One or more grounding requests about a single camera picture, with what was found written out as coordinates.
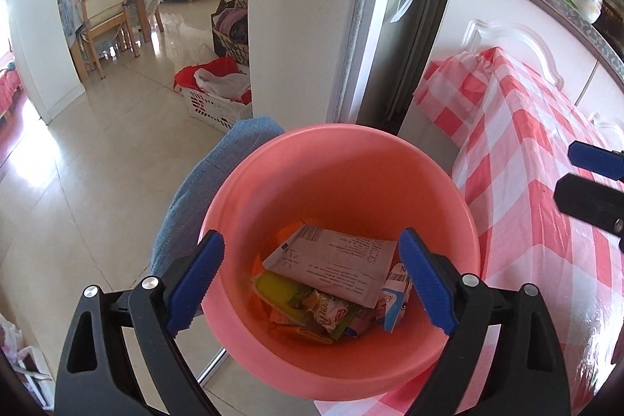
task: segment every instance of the blue denim fabric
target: blue denim fabric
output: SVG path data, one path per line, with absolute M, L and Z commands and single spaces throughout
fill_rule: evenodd
M 240 121 L 197 164 L 175 193 L 158 231 L 151 275 L 161 277 L 174 259 L 193 252 L 208 206 L 228 175 L 255 149 L 283 133 L 269 118 Z

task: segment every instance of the plastic bag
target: plastic bag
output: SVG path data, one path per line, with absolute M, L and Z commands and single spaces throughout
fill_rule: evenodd
M 232 73 L 217 76 L 207 69 L 198 69 L 195 72 L 197 86 L 208 94 L 236 101 L 251 87 L 247 74 Z
M 20 351 L 24 348 L 22 332 L 15 325 L 7 321 L 0 313 L 0 347 L 11 365 L 16 365 L 20 359 Z

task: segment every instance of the white wall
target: white wall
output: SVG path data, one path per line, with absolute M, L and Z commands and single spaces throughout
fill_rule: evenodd
M 249 0 L 254 116 L 285 129 L 324 123 L 355 0 Z
M 60 23 L 57 0 L 6 0 L 15 63 L 26 92 L 49 123 L 84 92 Z

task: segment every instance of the red and white checkered cloth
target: red and white checkered cloth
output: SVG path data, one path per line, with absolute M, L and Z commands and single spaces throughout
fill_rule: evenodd
M 624 322 L 622 253 L 612 235 L 559 213 L 553 191 L 566 173 L 619 185 L 568 161 L 574 140 L 604 147 L 603 138 L 567 97 L 501 48 L 431 63 L 414 100 L 461 147 L 452 178 L 477 225 L 482 278 L 491 287 L 540 288 L 579 411 L 613 368 Z M 497 336 L 491 327 L 460 411 L 479 398 Z M 323 416 L 397 416 L 427 375 L 378 397 L 316 406 Z

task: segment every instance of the white cabinet door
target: white cabinet door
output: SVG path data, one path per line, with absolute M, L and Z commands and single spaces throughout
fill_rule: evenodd
M 624 150 L 624 92 L 598 65 L 578 109 L 596 126 L 611 150 Z
M 429 60 L 500 46 L 541 73 L 575 103 L 596 59 L 528 0 L 448 0 Z

